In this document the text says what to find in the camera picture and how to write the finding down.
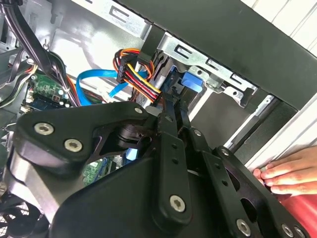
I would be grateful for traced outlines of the person's bare hand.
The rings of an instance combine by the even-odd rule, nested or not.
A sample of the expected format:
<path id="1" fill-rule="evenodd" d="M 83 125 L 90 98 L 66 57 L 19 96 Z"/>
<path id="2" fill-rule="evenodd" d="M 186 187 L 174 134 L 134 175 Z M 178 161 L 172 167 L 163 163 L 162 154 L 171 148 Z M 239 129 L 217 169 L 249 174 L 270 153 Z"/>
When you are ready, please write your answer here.
<path id="1" fill-rule="evenodd" d="M 317 148 L 310 147 L 270 162 L 253 175 L 274 194 L 312 195 L 317 193 Z"/>

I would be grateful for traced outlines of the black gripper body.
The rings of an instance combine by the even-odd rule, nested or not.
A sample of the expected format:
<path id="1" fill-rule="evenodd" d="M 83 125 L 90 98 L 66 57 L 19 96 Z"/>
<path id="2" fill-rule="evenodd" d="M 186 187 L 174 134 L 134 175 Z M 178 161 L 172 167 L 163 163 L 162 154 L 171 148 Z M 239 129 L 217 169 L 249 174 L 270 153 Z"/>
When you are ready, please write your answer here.
<path id="1" fill-rule="evenodd" d="M 154 161 L 127 165 L 66 199 L 50 227 L 51 238 L 166 238 L 152 219 Z M 188 173 L 193 216 L 178 238 L 228 238 L 207 182 Z"/>

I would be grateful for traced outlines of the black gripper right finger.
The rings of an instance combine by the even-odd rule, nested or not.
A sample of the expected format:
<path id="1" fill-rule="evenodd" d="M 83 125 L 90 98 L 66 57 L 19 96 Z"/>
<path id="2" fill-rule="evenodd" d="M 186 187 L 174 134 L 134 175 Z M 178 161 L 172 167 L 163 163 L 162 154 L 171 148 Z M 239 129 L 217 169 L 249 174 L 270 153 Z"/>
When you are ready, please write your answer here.
<path id="1" fill-rule="evenodd" d="M 178 133 L 185 140 L 187 167 L 203 182 L 203 210 L 210 211 L 217 238 L 306 238 L 307 231 L 265 186 L 223 146 L 210 149 L 190 125 L 188 108 L 174 106 Z"/>

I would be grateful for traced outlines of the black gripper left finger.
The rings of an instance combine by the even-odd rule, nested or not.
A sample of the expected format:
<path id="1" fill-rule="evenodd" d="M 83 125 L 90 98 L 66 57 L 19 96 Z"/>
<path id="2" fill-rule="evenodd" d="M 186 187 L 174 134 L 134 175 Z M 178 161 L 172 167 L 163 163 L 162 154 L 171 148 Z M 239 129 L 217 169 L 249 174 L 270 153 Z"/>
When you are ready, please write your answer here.
<path id="1" fill-rule="evenodd" d="M 14 150 L 32 165 L 67 179 L 80 175 L 92 160 L 136 147 L 141 154 L 134 162 L 154 161 L 154 223 L 188 225 L 192 204 L 185 148 L 175 117 L 177 100 L 163 94 L 158 116 L 133 102 L 28 113 L 17 122 Z"/>

